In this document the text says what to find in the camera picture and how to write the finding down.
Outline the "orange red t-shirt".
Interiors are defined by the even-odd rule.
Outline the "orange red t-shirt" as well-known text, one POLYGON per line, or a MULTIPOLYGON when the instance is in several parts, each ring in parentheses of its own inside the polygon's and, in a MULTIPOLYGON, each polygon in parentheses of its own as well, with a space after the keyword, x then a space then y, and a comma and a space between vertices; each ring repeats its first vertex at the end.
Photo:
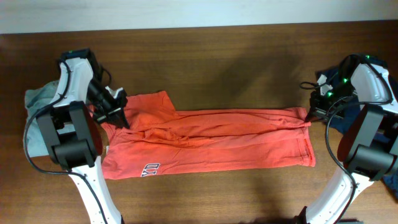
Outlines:
POLYGON ((128 128, 105 123, 106 179, 309 166, 306 109, 178 111, 165 91, 130 96, 128 128))

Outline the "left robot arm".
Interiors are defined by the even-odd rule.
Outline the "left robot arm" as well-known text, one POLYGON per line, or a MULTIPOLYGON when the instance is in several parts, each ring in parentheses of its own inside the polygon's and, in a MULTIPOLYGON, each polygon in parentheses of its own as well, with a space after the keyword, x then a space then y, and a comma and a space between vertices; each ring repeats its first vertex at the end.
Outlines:
POLYGON ((47 152, 61 168, 57 173, 76 185, 91 223, 123 223, 101 168, 103 143, 97 126, 129 127, 127 94, 103 85, 106 69, 90 49, 61 54, 59 70, 55 96, 34 116, 47 152))

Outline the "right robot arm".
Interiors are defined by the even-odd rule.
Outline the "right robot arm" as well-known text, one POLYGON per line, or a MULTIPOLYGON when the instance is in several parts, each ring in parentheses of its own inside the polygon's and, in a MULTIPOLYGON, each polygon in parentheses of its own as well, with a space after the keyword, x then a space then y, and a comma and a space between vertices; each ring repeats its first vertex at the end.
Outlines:
POLYGON ((325 133, 327 151, 338 167, 322 194, 293 223, 342 223, 360 193, 397 171, 397 83, 386 63, 350 54, 331 73, 320 71, 317 82, 300 84, 311 92, 306 121, 324 122, 329 129, 334 119, 347 119, 348 109, 359 113, 336 153, 325 133))

